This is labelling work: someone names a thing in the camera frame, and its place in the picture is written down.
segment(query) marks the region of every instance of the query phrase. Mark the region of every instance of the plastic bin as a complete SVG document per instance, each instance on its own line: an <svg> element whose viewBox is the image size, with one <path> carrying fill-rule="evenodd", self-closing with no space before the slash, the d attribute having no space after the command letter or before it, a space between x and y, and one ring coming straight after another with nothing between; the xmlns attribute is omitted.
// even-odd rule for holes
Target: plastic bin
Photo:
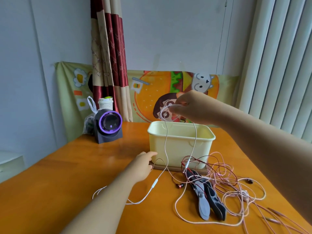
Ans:
<svg viewBox="0 0 312 234"><path fill-rule="evenodd" d="M181 161L185 156L190 156L194 141L195 141L195 128L192 123L181 122L166 122L168 127L168 137L166 142L166 152L168 155L168 166L180 167ZM194 158L200 158L200 160L206 162L211 144L215 140L216 136L212 133L208 126L195 124L197 129L197 139L195 148L192 154ZM165 139L167 134L167 128L164 121L152 122L147 130L150 135L150 151L156 151L158 154L152 157L152 162L156 165L165 165L164 160L167 163L167 157L165 154ZM204 164L198 162L191 162L189 168L202 169Z"/></svg>

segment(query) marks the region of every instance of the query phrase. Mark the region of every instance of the paper cup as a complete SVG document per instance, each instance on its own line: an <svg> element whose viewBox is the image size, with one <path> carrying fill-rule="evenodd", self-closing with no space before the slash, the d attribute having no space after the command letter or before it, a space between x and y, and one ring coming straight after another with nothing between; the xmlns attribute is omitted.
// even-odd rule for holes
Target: paper cup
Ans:
<svg viewBox="0 0 312 234"><path fill-rule="evenodd" d="M99 103L99 109L109 109L113 110L113 98L100 98Z"/></svg>

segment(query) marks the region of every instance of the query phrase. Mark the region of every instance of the hand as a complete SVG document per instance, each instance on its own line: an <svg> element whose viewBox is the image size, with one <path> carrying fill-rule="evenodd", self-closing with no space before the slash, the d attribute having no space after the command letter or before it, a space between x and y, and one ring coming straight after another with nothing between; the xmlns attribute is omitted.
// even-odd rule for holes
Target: hand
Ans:
<svg viewBox="0 0 312 234"><path fill-rule="evenodd" d="M191 90L177 98L175 104L169 107L170 112L181 115L191 122L218 125L222 113L230 107L206 94Z"/></svg>
<svg viewBox="0 0 312 234"><path fill-rule="evenodd" d="M142 152L125 168L124 172L131 177L134 183L144 180L151 172L153 166L149 165L157 152Z"/></svg>

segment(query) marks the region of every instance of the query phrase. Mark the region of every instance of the wooden table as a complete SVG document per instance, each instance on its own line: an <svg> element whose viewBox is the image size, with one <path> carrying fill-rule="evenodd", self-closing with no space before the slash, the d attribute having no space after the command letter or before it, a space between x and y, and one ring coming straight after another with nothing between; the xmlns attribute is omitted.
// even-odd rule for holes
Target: wooden table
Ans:
<svg viewBox="0 0 312 234"><path fill-rule="evenodd" d="M50 154L29 169L0 184L0 233L59 233L88 203L92 194L110 184L116 175L140 152L149 151L148 123L123 123L124 137L114 142L96 144L91 136L82 135ZM234 166L237 176L259 181L267 198L259 202L286 214L309 232L312 227L295 211L284 197L263 176L239 149L232 138L220 128L211 152L219 151L225 162ZM159 170L134 186L132 201L141 200L150 189ZM261 196L257 185L250 185ZM122 214L117 233L243 233L243 227L194 225L177 217L174 203L182 190L175 187L168 172L159 179L150 195L139 205L128 205ZM192 221L202 221L197 210L197 197L188 187L178 203L179 212ZM238 203L229 200L234 210ZM227 222L237 217L227 215ZM246 217L249 233L269 233L254 205ZM287 233L272 224L277 233Z"/></svg>

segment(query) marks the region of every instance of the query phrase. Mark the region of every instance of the plastic bag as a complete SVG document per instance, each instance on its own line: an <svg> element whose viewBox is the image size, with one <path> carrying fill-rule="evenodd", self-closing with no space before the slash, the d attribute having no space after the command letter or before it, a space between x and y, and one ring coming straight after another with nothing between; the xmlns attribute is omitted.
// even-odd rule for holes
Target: plastic bag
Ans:
<svg viewBox="0 0 312 234"><path fill-rule="evenodd" d="M88 100L92 113L85 118L82 133L94 135L94 117L97 114L98 110L96 110L96 103L94 102L92 97L89 96L87 100Z"/></svg>

